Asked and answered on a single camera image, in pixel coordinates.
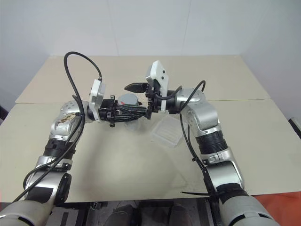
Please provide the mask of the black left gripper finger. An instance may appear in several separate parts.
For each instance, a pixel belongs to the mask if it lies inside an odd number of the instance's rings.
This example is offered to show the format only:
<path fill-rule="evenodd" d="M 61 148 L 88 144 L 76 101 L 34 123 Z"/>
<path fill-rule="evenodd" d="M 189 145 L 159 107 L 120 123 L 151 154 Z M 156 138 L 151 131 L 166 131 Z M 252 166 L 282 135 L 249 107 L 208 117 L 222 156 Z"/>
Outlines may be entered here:
<path fill-rule="evenodd" d="M 124 111 L 143 111 L 143 107 L 140 107 L 139 105 L 122 104 L 117 102 L 117 107 Z"/>
<path fill-rule="evenodd" d="M 135 121 L 143 117 L 143 113 L 121 113 L 116 115 L 116 122 Z"/>

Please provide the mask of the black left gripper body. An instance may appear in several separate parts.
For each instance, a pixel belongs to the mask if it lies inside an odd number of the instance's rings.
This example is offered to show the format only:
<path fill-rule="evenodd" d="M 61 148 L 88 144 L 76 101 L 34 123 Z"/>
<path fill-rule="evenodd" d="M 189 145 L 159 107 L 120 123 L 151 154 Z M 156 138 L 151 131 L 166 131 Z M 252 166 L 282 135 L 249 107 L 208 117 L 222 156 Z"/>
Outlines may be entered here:
<path fill-rule="evenodd" d="M 111 95 L 109 98 L 103 99 L 101 106 L 98 110 L 100 120 L 109 123 L 111 128 L 115 127 L 116 117 L 119 114 L 116 108 L 116 98 Z"/>

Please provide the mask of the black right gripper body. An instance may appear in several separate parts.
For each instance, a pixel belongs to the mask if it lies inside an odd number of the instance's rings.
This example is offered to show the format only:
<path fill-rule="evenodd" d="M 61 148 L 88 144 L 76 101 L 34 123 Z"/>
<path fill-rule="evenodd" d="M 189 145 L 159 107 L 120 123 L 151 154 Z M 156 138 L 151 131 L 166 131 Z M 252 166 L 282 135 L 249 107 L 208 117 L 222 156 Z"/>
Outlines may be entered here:
<path fill-rule="evenodd" d="M 158 113 L 161 110 L 161 100 L 158 99 L 157 95 L 160 94 L 160 84 L 157 80 L 154 81 L 153 87 L 148 84 L 145 92 L 145 96 L 148 99 L 148 106 L 146 112 L 146 118 L 151 119 L 152 113 Z"/>

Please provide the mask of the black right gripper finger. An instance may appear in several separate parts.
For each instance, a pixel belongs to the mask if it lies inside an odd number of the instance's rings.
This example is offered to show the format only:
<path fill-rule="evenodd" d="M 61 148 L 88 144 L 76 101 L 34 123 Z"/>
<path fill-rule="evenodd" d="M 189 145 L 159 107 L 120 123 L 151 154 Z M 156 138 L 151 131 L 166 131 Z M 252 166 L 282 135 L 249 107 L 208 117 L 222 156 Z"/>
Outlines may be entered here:
<path fill-rule="evenodd" d="M 129 92 L 133 93 L 145 93 L 148 87 L 148 83 L 146 82 L 135 82 L 128 84 L 124 87 L 124 90 L 127 90 Z"/>
<path fill-rule="evenodd" d="M 133 108 L 130 107 L 128 108 L 128 111 L 130 112 L 131 115 L 135 117 L 147 117 L 148 116 L 148 111 L 145 107 L 142 108 Z"/>

